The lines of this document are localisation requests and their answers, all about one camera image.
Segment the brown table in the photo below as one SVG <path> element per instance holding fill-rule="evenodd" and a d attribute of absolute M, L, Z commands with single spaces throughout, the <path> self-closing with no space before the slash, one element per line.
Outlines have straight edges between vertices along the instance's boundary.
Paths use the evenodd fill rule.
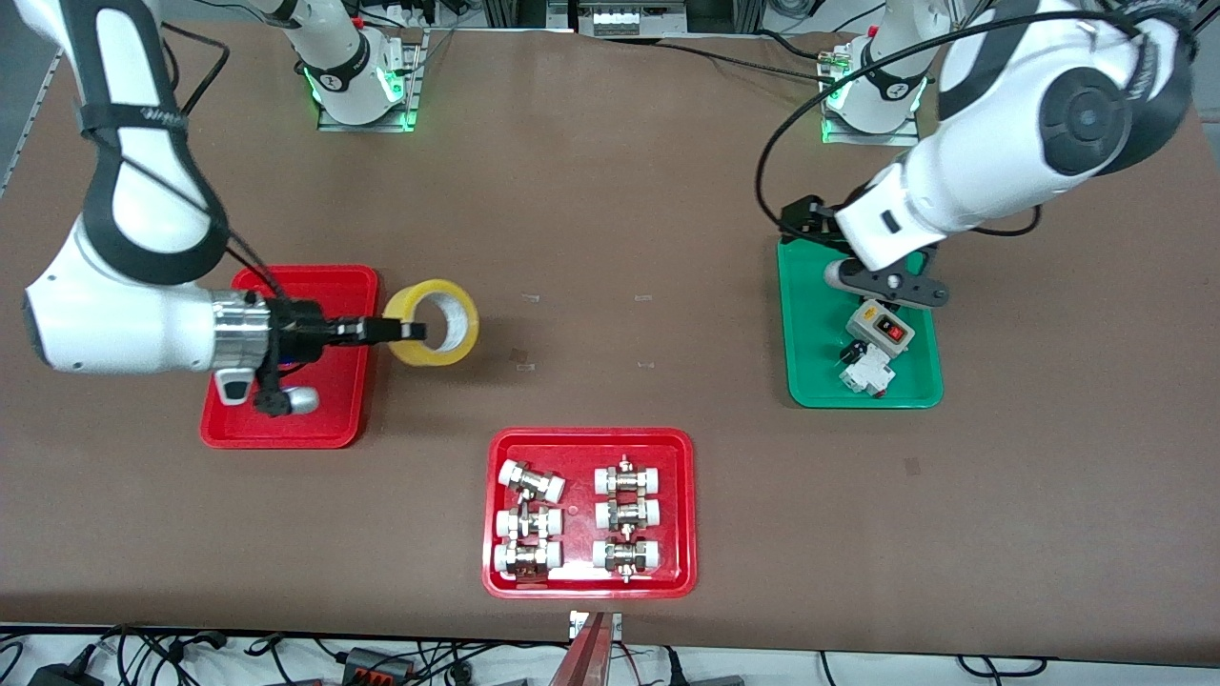
<path fill-rule="evenodd" d="M 806 84 L 462 33 L 416 133 L 320 134 L 282 37 L 204 28 L 233 61 L 192 148 L 233 225 L 268 260 L 368 264 L 388 292 L 451 278 L 483 338 L 451 369 L 381 355 L 368 431 L 343 452 L 205 448 L 203 375 L 44 369 L 17 304 L 93 170 L 61 72 L 0 203 L 6 620 L 561 638 L 581 605 L 626 612 L 638 642 L 1220 659 L 1220 184 L 1193 114 L 1032 236 L 948 244 L 939 406 L 814 411 L 787 397 L 776 236 L 752 197 Z M 802 66 L 762 42 L 699 45 Z M 211 55 L 178 51 L 190 84 Z M 784 139 L 772 203 L 841 198 L 893 155 L 817 139 L 816 117 Z M 514 425 L 688 431 L 694 592 L 489 597 L 487 444 Z"/>

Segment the yellow tape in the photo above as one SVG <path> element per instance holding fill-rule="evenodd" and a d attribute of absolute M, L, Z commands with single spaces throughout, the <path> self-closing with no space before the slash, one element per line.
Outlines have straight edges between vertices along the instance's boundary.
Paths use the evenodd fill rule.
<path fill-rule="evenodd" d="M 423 341 L 395 341 L 389 343 L 394 356 L 416 367 L 439 367 L 468 355 L 478 341 L 478 310 L 470 294 L 451 281 L 432 278 L 399 291 L 386 303 L 382 316 L 415 321 L 415 310 L 425 300 L 445 315 L 444 342 L 439 348 L 428 348 Z"/>

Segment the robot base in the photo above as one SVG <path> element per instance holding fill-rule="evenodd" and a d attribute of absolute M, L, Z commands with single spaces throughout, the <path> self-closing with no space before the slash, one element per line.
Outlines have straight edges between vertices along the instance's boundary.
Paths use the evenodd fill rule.
<path fill-rule="evenodd" d="M 926 409 L 941 402 L 941 356 L 930 310 L 903 308 L 899 316 L 914 331 L 910 347 L 892 361 L 894 380 L 884 397 L 854 393 L 839 372 L 839 352 L 852 342 L 844 325 L 860 306 L 860 297 L 826 284 L 826 265 L 843 255 L 808 240 L 777 248 L 780 301 L 788 392 L 806 408 Z"/>
<path fill-rule="evenodd" d="M 331 115 L 326 112 L 326 109 L 318 104 L 318 98 L 314 95 L 314 103 L 317 105 L 317 129 L 318 131 L 334 131 L 334 132 L 365 132 L 365 133 L 410 133 L 415 131 L 415 122 L 420 115 L 420 92 L 423 89 L 423 72 L 427 66 L 420 66 L 428 56 L 428 40 L 431 31 L 423 32 L 423 38 L 420 43 L 400 43 L 394 45 L 390 50 L 393 56 L 392 66 L 394 68 L 407 68 L 411 72 L 404 77 L 390 77 L 387 78 L 387 88 L 399 89 L 403 92 L 403 100 L 396 105 L 390 107 L 384 115 L 378 120 L 360 125 L 351 126 L 344 125 L 334 120 Z M 398 42 L 399 39 L 392 39 L 392 42 Z"/>
<path fill-rule="evenodd" d="M 836 48 L 834 52 L 819 52 L 817 60 L 817 74 L 826 76 L 834 79 L 843 78 L 848 73 L 848 67 L 850 66 L 850 57 L 842 54 L 845 50 L 845 45 Z M 831 95 L 831 100 L 837 99 L 852 88 L 853 84 L 847 84 L 843 89 Z M 825 89 L 825 84 L 819 84 L 820 89 Z M 915 99 L 914 110 L 919 109 L 919 98 Z M 911 148 L 919 143 L 919 127 L 915 125 L 915 112 L 906 117 L 895 131 L 889 133 L 865 133 L 852 125 L 843 121 L 837 112 L 826 106 L 822 103 L 822 143 L 852 143 L 855 145 L 892 145 L 897 148 Z"/>

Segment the white cap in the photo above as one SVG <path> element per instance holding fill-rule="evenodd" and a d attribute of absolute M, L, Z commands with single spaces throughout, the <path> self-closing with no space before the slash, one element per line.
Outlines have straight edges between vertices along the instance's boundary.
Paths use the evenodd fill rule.
<path fill-rule="evenodd" d="M 644 541 L 644 569 L 661 566 L 661 548 L 656 541 Z"/>
<path fill-rule="evenodd" d="M 567 483 L 558 476 L 550 477 L 550 485 L 547 486 L 547 492 L 542 494 L 542 498 L 548 503 L 558 503 L 559 498 L 564 494 L 564 485 Z"/>
<path fill-rule="evenodd" d="M 606 494 L 606 470 L 595 469 L 593 470 L 593 492 L 598 496 Z"/>
<path fill-rule="evenodd" d="M 564 532 L 564 510 L 551 508 L 547 510 L 547 533 L 559 536 Z"/>
<path fill-rule="evenodd" d="M 508 486 L 509 481 L 512 478 L 512 470 L 517 469 L 516 460 L 504 460 L 504 466 L 500 468 L 500 486 Z"/>
<path fill-rule="evenodd" d="M 656 526 L 661 522 L 661 503 L 656 498 L 644 499 L 644 521 L 648 526 Z"/>
<path fill-rule="evenodd" d="M 509 516 L 511 516 L 511 515 L 512 515 L 512 513 L 509 511 L 509 510 L 500 510 L 500 511 L 495 513 L 495 535 L 497 536 L 508 536 L 509 535 Z"/>
<path fill-rule="evenodd" d="M 610 529 L 610 503 L 593 503 L 593 519 L 598 529 Z"/>
<path fill-rule="evenodd" d="M 598 569 L 606 568 L 606 542 L 594 541 L 593 542 L 593 566 Z"/>
<path fill-rule="evenodd" d="M 559 547 L 559 541 L 547 542 L 547 569 L 559 569 L 564 566 L 564 551 Z"/>
<path fill-rule="evenodd" d="M 509 547 L 500 544 L 495 547 L 495 571 L 509 571 Z"/>
<path fill-rule="evenodd" d="M 650 466 L 644 470 L 644 492 L 653 496 L 658 491 L 660 491 L 660 481 L 656 476 L 656 468 Z"/>

